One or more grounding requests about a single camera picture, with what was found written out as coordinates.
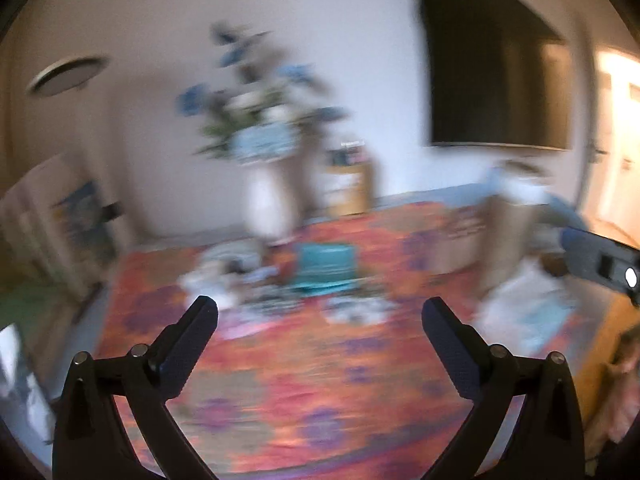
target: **wooden floor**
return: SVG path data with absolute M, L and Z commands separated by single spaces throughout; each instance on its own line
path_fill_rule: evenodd
M 590 220 L 589 224 L 591 231 L 600 236 L 638 247 L 633 239 L 613 224 L 597 220 Z M 583 421 L 588 421 L 597 408 L 598 393 L 605 373 L 604 363 L 612 359 L 618 345 L 618 337 L 639 323 L 640 310 L 636 309 L 626 296 L 616 295 L 593 340 L 580 373 L 574 378 Z

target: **white flower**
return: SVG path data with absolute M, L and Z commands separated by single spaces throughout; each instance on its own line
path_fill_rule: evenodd
M 278 105 L 262 111 L 265 123 L 293 123 L 298 118 L 296 111 L 289 105 Z
M 226 104 L 226 108 L 230 110 L 247 110 L 249 108 L 257 108 L 262 103 L 263 95 L 261 92 L 253 91 L 239 96 L 232 97 Z

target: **white door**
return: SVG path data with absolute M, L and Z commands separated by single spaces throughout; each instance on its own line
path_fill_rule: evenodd
M 640 240 L 640 87 L 629 85 L 622 161 L 610 207 L 610 219 L 633 240 Z
M 613 98 L 611 74 L 598 72 L 598 125 L 591 146 L 591 176 L 583 213 L 588 219 L 603 218 L 602 199 L 611 162 L 613 142 Z

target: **flower arrangement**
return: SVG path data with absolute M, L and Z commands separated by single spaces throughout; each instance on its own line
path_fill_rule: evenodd
M 248 35 L 223 22 L 211 27 L 212 40 L 229 48 L 220 67 L 234 67 L 241 87 L 210 92 L 200 84 L 178 98 L 184 115 L 206 112 L 210 117 L 203 128 L 209 144 L 197 154 L 240 163 L 279 160 L 297 152 L 306 126 L 346 116 L 342 108 L 313 104 L 319 100 L 320 85 L 309 65 L 269 68 L 266 36 Z

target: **wall-mounted television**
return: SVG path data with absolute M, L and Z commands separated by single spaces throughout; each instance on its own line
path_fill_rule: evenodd
M 422 0 L 431 144 L 568 148 L 567 42 L 520 0 Z

